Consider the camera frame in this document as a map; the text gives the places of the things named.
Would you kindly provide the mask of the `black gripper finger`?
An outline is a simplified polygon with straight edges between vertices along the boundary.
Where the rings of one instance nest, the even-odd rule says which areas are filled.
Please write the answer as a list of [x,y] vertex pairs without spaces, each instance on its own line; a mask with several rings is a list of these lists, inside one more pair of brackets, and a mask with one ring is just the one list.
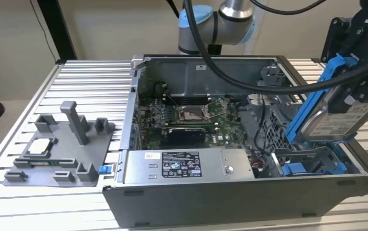
[[320,56],[322,62],[327,63],[340,51],[350,34],[352,18],[335,17],[331,20],[324,48]]
[[344,114],[356,102],[368,103],[368,39],[352,39],[346,44],[351,45],[348,54],[358,63],[348,65],[347,70],[354,76],[332,97],[328,109],[332,114]]

